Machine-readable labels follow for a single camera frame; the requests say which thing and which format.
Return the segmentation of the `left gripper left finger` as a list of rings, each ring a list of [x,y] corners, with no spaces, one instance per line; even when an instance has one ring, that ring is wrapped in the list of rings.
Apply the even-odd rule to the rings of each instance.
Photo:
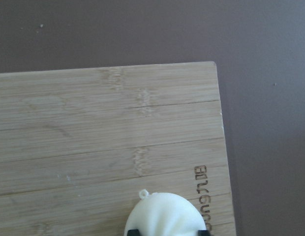
[[[131,229],[127,231],[127,236],[140,236],[138,229]]]

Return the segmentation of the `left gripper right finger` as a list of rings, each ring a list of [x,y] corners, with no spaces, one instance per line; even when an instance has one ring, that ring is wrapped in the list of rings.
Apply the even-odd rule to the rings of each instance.
[[[199,230],[198,236],[211,236],[211,233],[208,230]]]

